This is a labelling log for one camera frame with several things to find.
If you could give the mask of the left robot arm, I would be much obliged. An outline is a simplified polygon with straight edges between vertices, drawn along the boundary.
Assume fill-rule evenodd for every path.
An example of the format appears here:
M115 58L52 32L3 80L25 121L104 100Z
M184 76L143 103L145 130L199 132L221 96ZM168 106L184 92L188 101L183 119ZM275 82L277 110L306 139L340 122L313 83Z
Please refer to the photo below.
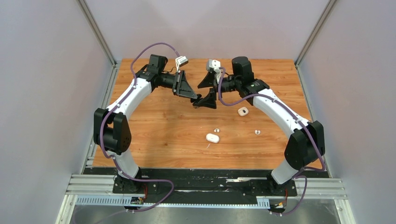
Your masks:
M121 96L107 108L98 108L94 112L94 143L100 146L105 157L114 161L118 175L126 179L125 187L132 193L143 187L143 180L137 176L140 168L129 151L132 135L128 119L132 113L157 87L171 89L175 96L198 98L187 82L184 70L177 70L175 74L164 71L167 62L165 56L151 55L148 64L134 75Z

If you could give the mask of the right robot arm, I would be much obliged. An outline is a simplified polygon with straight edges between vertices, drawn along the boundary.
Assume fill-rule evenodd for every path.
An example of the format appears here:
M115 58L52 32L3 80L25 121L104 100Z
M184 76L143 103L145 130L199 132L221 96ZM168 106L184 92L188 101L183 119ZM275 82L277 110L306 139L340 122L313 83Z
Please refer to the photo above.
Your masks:
M209 88L208 95L194 102L195 107L215 109L219 100L225 106L233 106L247 101L264 112L289 138L283 162L267 177L267 190L278 195L285 184L306 169L325 171L324 127L319 121L309 121L287 106L263 80L255 78L252 64L246 56L232 59L233 73L225 76L226 69L220 61L209 59L206 63L207 75L198 85ZM309 164L320 161L321 168L311 168Z

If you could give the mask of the black glossy charging case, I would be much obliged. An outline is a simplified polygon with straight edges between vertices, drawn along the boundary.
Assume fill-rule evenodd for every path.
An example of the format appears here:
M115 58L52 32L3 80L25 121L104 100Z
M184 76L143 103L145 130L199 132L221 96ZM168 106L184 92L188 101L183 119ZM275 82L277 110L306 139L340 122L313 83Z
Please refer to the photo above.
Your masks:
M196 108L196 109L200 107L200 106L198 105L199 102L200 102L199 99L191 100L192 106L193 106L194 108Z

